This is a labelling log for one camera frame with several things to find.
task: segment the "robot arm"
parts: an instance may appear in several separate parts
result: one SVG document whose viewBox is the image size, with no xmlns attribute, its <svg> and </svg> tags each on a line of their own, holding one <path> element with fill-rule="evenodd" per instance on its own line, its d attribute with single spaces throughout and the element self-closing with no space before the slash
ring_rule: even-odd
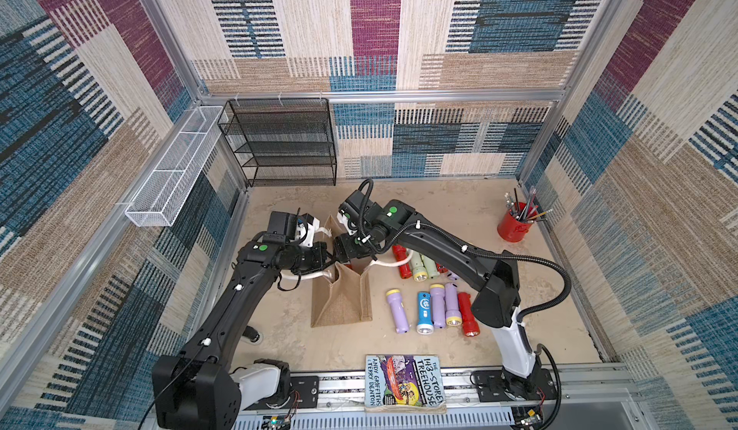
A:
<svg viewBox="0 0 738 430">
<path fill-rule="evenodd" d="M 369 186 L 365 194 L 361 191 L 364 185 Z M 334 261 L 375 257 L 396 242 L 442 262 L 478 291 L 472 312 L 492 328 L 502 352 L 505 392 L 512 399 L 536 397 L 542 377 L 540 361 L 530 349 L 521 321 L 524 315 L 566 298 L 570 290 L 566 271 L 538 257 L 479 249 L 401 201 L 392 200 L 384 207 L 375 204 L 369 201 L 372 185 L 367 179 L 341 204 L 342 222 L 351 234 L 334 238 L 335 256 L 327 252 L 325 242 L 310 242 L 319 226 L 312 216 L 272 212 L 269 229 L 238 252 L 233 277 L 202 326 L 179 355 L 162 356 L 154 365 L 154 403 L 162 428 L 231 428 L 238 412 L 256 400 L 269 397 L 277 405 L 285 402 L 290 393 L 287 364 L 259 360 L 245 371 L 228 373 L 238 340 L 256 305 L 282 269 L 298 276 L 309 274 Z M 565 280 L 558 297 L 521 310 L 517 273 L 520 260 L 557 270 Z"/>
<path fill-rule="evenodd" d="M 238 412 L 273 397 L 289 398 L 286 363 L 259 360 L 229 375 L 233 353 L 254 309 L 281 269 L 308 274 L 332 263 L 325 242 L 312 242 L 309 214 L 272 212 L 269 229 L 238 252 L 233 277 L 178 356 L 162 356 L 151 372 L 162 428 L 231 428 Z"/>
<path fill-rule="evenodd" d="M 381 254 L 381 250 L 371 249 L 371 243 L 396 237 L 396 242 L 402 246 L 442 262 L 478 291 L 472 312 L 475 318 L 492 328 L 502 353 L 503 367 L 511 373 L 508 375 L 509 388 L 532 387 L 527 379 L 535 367 L 540 367 L 540 362 L 537 363 L 519 320 L 520 282 L 516 256 L 507 251 L 493 254 L 479 249 L 436 226 L 401 201 L 392 200 L 382 208 L 367 199 L 369 192 L 364 195 L 358 189 L 341 205 L 339 213 L 344 215 L 349 228 L 358 228 L 351 223 L 358 224 L 362 220 L 365 227 L 364 238 L 346 235 L 337 238 L 341 245 L 338 246 L 338 259 L 345 259 L 342 254 L 351 257 Z"/>
</svg>

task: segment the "red pencil cup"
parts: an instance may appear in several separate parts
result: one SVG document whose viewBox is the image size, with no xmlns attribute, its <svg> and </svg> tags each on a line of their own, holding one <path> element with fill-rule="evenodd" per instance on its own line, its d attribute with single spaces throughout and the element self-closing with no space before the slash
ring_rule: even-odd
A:
<svg viewBox="0 0 738 430">
<path fill-rule="evenodd" d="M 525 203 L 517 204 L 517 209 L 519 211 L 522 211 L 522 208 L 524 207 Z M 533 225 L 533 223 L 520 222 L 512 215 L 512 211 L 507 211 L 505 212 L 502 222 L 497 226 L 497 233 L 499 233 L 505 241 L 518 242 L 525 237 L 525 234 L 528 233 L 531 225 Z"/>
</svg>

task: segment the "purple flashlight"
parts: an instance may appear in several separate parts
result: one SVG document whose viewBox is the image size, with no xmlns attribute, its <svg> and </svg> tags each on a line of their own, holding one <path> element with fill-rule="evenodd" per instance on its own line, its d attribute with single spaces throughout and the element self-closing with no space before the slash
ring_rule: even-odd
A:
<svg viewBox="0 0 738 430">
<path fill-rule="evenodd" d="M 433 314 L 433 327 L 436 329 L 446 327 L 445 296 L 444 285 L 430 285 L 430 307 Z"/>
<path fill-rule="evenodd" d="M 395 319 L 395 330 L 398 334 L 407 333 L 411 326 L 407 322 L 405 315 L 405 307 L 402 305 L 402 294 L 400 289 L 391 289 L 387 291 L 387 303 L 392 308 L 392 317 Z"/>
<path fill-rule="evenodd" d="M 458 295 L 456 294 L 456 285 L 452 282 L 446 283 L 446 324 L 448 324 L 449 326 L 461 325 L 459 299 Z"/>
</svg>

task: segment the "metal bracket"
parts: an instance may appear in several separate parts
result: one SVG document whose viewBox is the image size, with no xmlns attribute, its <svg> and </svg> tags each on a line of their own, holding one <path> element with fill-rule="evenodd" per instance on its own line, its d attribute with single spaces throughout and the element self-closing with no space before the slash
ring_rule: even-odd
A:
<svg viewBox="0 0 738 430">
<path fill-rule="evenodd" d="M 297 390 L 300 394 L 298 406 L 300 409 L 311 409 L 318 407 L 318 383 L 320 377 L 317 375 L 301 375 L 290 378 L 290 388 Z M 289 399 L 279 409 L 290 409 L 294 404 L 296 395 L 291 393 Z M 266 400 L 259 400 L 251 406 L 247 407 L 247 411 L 273 410 L 266 405 Z"/>
<path fill-rule="evenodd" d="M 481 403 L 493 403 L 498 401 L 515 401 L 507 393 L 505 393 L 504 371 L 501 370 L 483 370 L 474 371 L 472 380 L 477 386 L 477 394 Z M 554 387 L 549 370 L 542 367 L 533 369 L 533 382 L 537 388 L 543 391 L 547 400 L 555 400 L 558 392 Z M 535 390 L 524 396 L 525 400 L 540 400 L 541 397 Z"/>
</svg>

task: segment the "jute bag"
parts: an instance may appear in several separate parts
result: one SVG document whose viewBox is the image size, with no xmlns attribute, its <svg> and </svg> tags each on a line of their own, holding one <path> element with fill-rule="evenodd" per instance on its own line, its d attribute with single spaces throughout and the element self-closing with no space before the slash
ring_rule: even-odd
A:
<svg viewBox="0 0 738 430">
<path fill-rule="evenodd" d="M 326 229 L 333 237 L 343 233 L 340 224 L 331 216 L 325 222 Z M 327 249 L 333 253 L 333 240 L 328 237 L 316 237 L 327 241 Z M 313 301 L 310 326 L 334 326 L 336 324 L 352 324 L 371 321 L 371 296 L 369 292 L 368 260 L 354 260 L 349 269 L 342 263 L 328 267 L 330 277 L 313 279 Z"/>
</svg>

